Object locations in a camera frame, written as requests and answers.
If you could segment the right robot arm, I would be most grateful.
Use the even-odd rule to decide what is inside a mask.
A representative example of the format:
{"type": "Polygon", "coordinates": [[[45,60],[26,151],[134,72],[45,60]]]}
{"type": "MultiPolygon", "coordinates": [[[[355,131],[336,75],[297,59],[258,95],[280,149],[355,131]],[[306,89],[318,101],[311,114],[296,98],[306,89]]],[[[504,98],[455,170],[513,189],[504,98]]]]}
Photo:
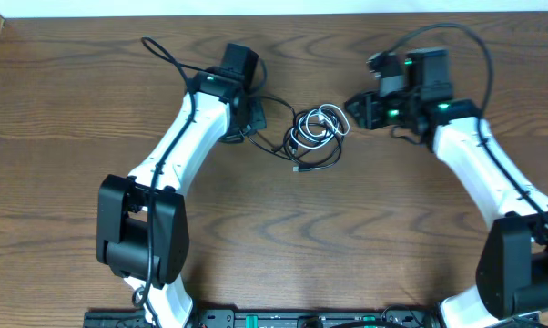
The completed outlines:
{"type": "Polygon", "coordinates": [[[369,130],[404,128],[456,175],[488,229],[475,284],[438,305],[427,327],[534,326],[548,310],[548,196],[519,171],[481,110],[456,98],[444,48],[371,56],[378,88],[344,104],[369,130]]]}

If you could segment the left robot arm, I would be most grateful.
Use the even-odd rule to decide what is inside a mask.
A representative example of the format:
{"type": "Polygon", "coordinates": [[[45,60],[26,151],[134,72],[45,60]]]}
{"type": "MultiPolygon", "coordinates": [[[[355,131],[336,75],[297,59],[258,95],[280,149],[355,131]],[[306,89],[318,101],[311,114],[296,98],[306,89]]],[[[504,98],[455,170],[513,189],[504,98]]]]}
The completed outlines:
{"type": "Polygon", "coordinates": [[[241,143],[266,126],[252,84],[264,66],[250,48],[228,44],[218,66],[184,78],[178,115],[147,157],[99,187],[96,258],[132,288],[132,303],[154,327],[188,324],[194,303],[181,278],[189,249],[185,197],[217,143],[241,143]]]}

